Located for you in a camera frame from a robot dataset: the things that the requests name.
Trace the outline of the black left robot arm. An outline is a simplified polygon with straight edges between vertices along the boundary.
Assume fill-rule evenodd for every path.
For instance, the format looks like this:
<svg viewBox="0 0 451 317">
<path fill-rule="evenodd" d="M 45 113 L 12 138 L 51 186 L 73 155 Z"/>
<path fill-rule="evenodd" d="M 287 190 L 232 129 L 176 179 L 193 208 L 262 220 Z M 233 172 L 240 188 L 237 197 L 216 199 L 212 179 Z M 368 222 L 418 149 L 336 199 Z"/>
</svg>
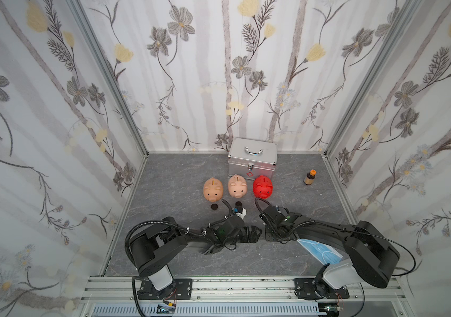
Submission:
<svg viewBox="0 0 451 317">
<path fill-rule="evenodd" d="M 144 316 L 140 306 L 137 281 L 149 281 L 151 291 L 158 299 L 168 299 L 178 287 L 169 269 L 169 262 L 185 248 L 204 255 L 217 254 L 222 250 L 233 251 L 239 243 L 255 244 L 262 235 L 262 229 L 246 226 L 246 210 L 221 201 L 228 210 L 227 215 L 200 231 L 178 224 L 173 217 L 151 220 L 136 224 L 124 239 L 127 258 L 137 270 L 132 278 L 132 291 L 138 314 Z"/>
</svg>

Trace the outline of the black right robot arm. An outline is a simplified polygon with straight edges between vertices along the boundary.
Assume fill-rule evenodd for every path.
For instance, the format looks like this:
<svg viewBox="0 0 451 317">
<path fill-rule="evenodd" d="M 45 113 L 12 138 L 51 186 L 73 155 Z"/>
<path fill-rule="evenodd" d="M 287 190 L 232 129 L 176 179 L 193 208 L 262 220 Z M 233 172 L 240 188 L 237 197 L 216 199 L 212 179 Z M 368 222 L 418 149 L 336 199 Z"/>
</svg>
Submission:
<svg viewBox="0 0 451 317">
<path fill-rule="evenodd" d="M 394 240 L 384 237 L 371 223 L 360 221 L 342 225 L 311 219 L 300 213 L 280 209 L 262 198 L 255 199 L 260 218 L 275 241 L 311 240 L 341 250 L 347 259 L 338 264 L 324 264 L 316 275 L 316 284 L 340 289 L 355 283 L 385 289 L 401 259 Z"/>
</svg>

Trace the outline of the pink piggy bank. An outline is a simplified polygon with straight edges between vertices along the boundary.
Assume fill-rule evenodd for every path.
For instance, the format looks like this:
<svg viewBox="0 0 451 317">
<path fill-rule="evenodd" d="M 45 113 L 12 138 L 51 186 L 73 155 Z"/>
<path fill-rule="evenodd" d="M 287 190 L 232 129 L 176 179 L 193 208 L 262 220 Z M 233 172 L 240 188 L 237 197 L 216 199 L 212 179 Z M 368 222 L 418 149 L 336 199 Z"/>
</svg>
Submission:
<svg viewBox="0 0 451 317">
<path fill-rule="evenodd" d="M 235 174 L 228 182 L 229 195 L 233 198 L 242 198 L 248 192 L 247 181 L 244 177 Z"/>
<path fill-rule="evenodd" d="M 212 203 L 220 201 L 224 195 L 224 186 L 217 178 L 210 178 L 204 183 L 203 196 Z"/>
</svg>

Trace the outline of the red piggy bank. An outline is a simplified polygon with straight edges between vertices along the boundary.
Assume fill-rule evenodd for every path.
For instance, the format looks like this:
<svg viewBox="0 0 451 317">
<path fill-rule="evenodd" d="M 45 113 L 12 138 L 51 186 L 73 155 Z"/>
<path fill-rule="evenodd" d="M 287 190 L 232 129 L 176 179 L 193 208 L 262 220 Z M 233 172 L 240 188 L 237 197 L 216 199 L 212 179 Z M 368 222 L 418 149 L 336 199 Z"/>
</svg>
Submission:
<svg viewBox="0 0 451 317">
<path fill-rule="evenodd" d="M 259 176 L 254 180 L 253 193 L 256 198 L 269 198 L 273 194 L 273 189 L 273 183 L 267 176 Z"/>
</svg>

